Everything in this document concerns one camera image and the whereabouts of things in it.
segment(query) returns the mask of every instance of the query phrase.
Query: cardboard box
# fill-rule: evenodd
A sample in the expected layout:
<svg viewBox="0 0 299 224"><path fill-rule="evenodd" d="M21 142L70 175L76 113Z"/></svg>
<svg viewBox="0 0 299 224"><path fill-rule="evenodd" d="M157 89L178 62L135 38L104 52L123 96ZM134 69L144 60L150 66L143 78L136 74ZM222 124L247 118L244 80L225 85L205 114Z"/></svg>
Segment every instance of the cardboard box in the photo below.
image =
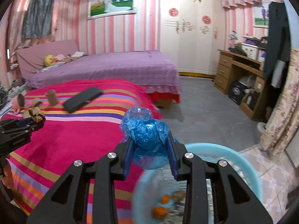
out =
<svg viewBox="0 0 299 224"><path fill-rule="evenodd" d="M256 77L255 78L255 85L254 85L254 89L256 91L258 91L259 93L261 93L264 89L264 86L265 86L265 80L261 77Z"/></svg>

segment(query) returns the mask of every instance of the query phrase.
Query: orange object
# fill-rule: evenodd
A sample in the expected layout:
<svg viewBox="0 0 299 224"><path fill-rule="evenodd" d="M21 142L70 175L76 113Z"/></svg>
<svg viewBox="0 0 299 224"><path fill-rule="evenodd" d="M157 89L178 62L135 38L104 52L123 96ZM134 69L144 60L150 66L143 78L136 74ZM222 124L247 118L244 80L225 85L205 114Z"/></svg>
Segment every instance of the orange object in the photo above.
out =
<svg viewBox="0 0 299 224"><path fill-rule="evenodd" d="M162 204L167 204L170 200L171 200L171 196L170 196L170 195L164 195L164 196L161 198L161 203L162 203Z"/></svg>
<svg viewBox="0 0 299 224"><path fill-rule="evenodd" d="M152 215L156 219L163 219L168 214L168 209L165 207L157 206L152 210Z"/></svg>

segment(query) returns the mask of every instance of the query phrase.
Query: red bed skirt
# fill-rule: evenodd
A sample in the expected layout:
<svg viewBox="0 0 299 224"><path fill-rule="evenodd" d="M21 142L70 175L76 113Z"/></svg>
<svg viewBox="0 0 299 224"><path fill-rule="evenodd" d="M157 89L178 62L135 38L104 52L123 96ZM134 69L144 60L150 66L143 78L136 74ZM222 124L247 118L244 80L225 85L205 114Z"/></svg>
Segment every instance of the red bed skirt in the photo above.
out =
<svg viewBox="0 0 299 224"><path fill-rule="evenodd" d="M174 103L177 104L181 102L179 94L154 92L154 93L148 93L148 96L150 96L152 102L156 102L159 99L163 99L163 100L171 99Z"/></svg>

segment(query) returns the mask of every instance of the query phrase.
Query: wooden desk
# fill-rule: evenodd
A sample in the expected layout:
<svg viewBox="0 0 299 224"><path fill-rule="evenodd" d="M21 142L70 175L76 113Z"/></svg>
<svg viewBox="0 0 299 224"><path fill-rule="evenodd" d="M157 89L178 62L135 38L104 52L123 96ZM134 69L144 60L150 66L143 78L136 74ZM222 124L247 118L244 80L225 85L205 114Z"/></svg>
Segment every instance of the wooden desk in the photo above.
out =
<svg viewBox="0 0 299 224"><path fill-rule="evenodd" d="M256 75L254 89L260 95L254 110L251 110L246 104L246 95L240 104L240 109L250 119L261 119L266 112L267 92L269 85L263 79L263 72L259 70L261 62L246 56L235 54L225 50L220 51L217 76L215 78L215 87L222 93L228 94L230 85L233 81L239 81L243 76Z"/></svg>

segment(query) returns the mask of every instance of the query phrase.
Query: purple bedspread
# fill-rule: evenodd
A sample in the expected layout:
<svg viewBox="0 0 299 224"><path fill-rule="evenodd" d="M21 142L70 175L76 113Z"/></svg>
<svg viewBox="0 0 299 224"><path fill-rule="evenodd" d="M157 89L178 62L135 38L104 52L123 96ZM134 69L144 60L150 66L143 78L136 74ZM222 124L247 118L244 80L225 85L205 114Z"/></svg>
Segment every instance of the purple bedspread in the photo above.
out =
<svg viewBox="0 0 299 224"><path fill-rule="evenodd" d="M146 87L147 93L180 94L180 80L175 65L159 51L115 52L89 55L32 74L27 84L32 88L73 80L122 78Z"/></svg>

